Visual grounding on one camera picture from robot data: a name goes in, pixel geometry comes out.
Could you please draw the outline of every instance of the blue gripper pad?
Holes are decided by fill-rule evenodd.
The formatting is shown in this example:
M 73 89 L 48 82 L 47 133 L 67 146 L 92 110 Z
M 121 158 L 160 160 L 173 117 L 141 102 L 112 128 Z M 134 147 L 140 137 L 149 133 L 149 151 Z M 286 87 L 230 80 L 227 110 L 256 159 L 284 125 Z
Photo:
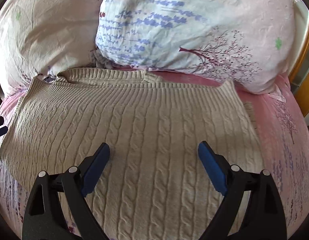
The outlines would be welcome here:
M 103 170 L 110 158 L 110 148 L 109 145 L 104 144 L 104 146 L 97 150 L 98 155 L 85 173 L 83 177 L 83 188 L 81 189 L 81 194 L 86 197 L 89 193 L 93 192 Z
M 198 155 L 202 164 L 205 167 L 205 170 L 211 182 L 213 183 L 214 188 L 216 189 L 216 191 L 220 192 L 223 196 L 225 196 L 228 191 L 226 176 L 222 172 L 210 150 L 205 146 L 203 142 L 199 143 Z

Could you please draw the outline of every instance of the beige cable-knit sweater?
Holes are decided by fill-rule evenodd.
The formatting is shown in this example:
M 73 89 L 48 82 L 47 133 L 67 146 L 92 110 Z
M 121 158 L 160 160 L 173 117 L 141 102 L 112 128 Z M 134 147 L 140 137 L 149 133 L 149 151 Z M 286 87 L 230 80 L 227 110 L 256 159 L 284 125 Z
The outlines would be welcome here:
M 33 79 L 0 158 L 30 190 L 41 170 L 64 172 L 106 142 L 111 159 L 86 201 L 108 237 L 198 239 L 222 200 L 197 156 L 203 140 L 243 170 L 264 168 L 232 82 L 212 88 L 144 71 L 78 68 L 50 84 Z M 233 230 L 243 215 L 241 207 Z

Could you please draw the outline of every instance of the metal screw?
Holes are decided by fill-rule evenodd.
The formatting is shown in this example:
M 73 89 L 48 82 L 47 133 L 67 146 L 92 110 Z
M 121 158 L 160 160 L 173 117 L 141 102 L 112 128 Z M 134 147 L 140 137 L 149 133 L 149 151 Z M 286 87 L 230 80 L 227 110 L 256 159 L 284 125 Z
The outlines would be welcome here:
M 39 177 L 42 178 L 46 175 L 46 172 L 45 171 L 40 171 L 39 172 Z
M 78 170 L 78 168 L 76 166 L 72 166 L 69 168 L 69 172 L 70 173 L 75 173 Z
M 232 171 L 240 171 L 240 167 L 238 165 L 232 165 L 231 170 Z
M 268 171 L 268 170 L 263 170 L 262 173 L 263 173 L 265 176 L 269 176 L 269 175 L 270 175 L 270 171 Z

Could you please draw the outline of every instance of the white pillowcase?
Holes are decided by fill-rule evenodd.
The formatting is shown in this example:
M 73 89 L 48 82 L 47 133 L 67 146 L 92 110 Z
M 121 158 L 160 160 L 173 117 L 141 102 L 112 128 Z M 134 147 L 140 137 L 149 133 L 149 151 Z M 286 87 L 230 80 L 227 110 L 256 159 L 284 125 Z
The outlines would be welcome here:
M 258 94 L 273 91 L 293 39 L 292 0 L 103 0 L 96 45 L 120 65 L 232 78 Z
M 8 0 L 0 11 L 0 84 L 5 96 L 91 63 L 102 0 Z

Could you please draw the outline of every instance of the pink blanket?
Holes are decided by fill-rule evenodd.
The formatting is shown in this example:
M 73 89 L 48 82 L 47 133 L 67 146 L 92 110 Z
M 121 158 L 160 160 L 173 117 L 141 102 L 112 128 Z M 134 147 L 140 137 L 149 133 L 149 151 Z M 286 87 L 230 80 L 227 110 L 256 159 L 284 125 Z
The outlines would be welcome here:
M 181 73 L 157 72 L 172 82 L 217 86 L 216 82 Z M 286 102 L 269 94 L 253 95 L 238 91 L 243 102 L 251 102 L 257 131 L 263 149 L 265 167 L 274 177 L 285 209 L 287 232 L 291 236 L 309 212 L 309 132 L 301 111 L 290 92 L 287 77 L 278 76 L 276 85 Z M 0 115 L 8 125 L 16 108 L 20 92 L 4 99 Z M 10 176 L 0 162 L 0 212 L 21 236 L 28 192 Z M 77 233 L 75 224 L 68 226 Z

